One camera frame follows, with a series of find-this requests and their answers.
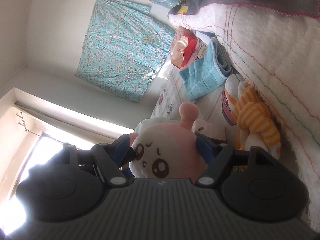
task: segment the plush toy head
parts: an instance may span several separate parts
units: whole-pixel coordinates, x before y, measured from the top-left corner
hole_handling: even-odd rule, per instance
[[[141,134],[130,134],[136,151],[129,163],[136,178],[191,178],[194,182],[206,164],[196,150],[196,135],[191,131],[199,110],[185,102],[179,108],[180,123],[156,123]]]

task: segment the red package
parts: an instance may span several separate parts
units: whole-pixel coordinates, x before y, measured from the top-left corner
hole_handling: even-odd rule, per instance
[[[170,46],[171,63],[177,68],[183,68],[191,57],[197,41],[192,31],[179,26]]]

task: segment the teal floral fabric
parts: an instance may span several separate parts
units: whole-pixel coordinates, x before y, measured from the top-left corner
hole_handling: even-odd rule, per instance
[[[149,11],[125,0],[96,0],[76,76],[138,102],[169,54],[175,34]]]

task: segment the plush toy antenna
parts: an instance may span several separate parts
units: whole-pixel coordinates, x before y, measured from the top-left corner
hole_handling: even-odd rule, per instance
[[[179,113],[181,116],[180,125],[191,130],[193,123],[198,118],[198,107],[191,102],[184,102],[179,107]]]

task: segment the blue towel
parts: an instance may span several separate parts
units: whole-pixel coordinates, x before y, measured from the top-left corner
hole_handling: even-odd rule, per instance
[[[188,98],[196,100],[221,86],[232,74],[232,62],[217,38],[211,38],[207,53],[179,72]]]

